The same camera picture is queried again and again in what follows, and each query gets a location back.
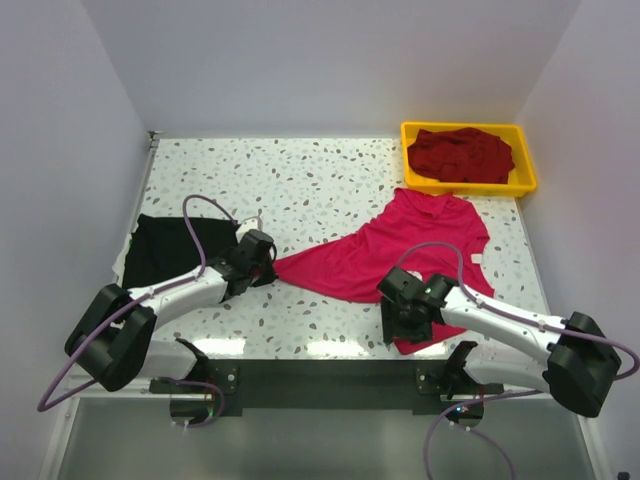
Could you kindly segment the pink t shirt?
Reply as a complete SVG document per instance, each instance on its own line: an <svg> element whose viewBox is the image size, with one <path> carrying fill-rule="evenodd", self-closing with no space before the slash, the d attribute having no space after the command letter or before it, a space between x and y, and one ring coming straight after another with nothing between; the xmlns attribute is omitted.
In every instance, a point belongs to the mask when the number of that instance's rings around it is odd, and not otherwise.
<svg viewBox="0 0 640 480"><path fill-rule="evenodd" d="M275 262L279 278L296 287L351 304L379 309L378 284L402 255L430 242L402 261L402 268L422 280L433 274L457 276L455 246L463 258L465 284L489 297L495 289L474 261L484 253L489 232L476 208L452 194L427 195L397 188L384 210L356 232L308 248Z"/></svg>

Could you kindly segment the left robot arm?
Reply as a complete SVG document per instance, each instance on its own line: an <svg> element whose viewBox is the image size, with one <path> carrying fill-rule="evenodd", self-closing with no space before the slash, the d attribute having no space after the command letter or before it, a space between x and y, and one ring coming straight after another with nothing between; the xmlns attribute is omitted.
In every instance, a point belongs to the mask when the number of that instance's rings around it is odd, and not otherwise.
<svg viewBox="0 0 640 480"><path fill-rule="evenodd" d="M205 268L130 290L107 285L90 303L64 351L109 392L135 379L182 380L204 354L184 342L154 340L154 332L192 311L273 282L275 254L273 239L251 229L237 246L208 261Z"/></svg>

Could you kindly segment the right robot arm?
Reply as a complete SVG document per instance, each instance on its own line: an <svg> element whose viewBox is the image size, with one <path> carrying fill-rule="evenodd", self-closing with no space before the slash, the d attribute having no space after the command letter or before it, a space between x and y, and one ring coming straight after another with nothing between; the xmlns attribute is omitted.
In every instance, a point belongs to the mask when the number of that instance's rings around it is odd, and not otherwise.
<svg viewBox="0 0 640 480"><path fill-rule="evenodd" d="M449 388L514 386L550 395L565 409L597 417L621 367L596 321L525 311L435 274L421 281L400 267L378 285L385 343L422 343L439 327L476 332L489 342L458 344L447 361Z"/></svg>

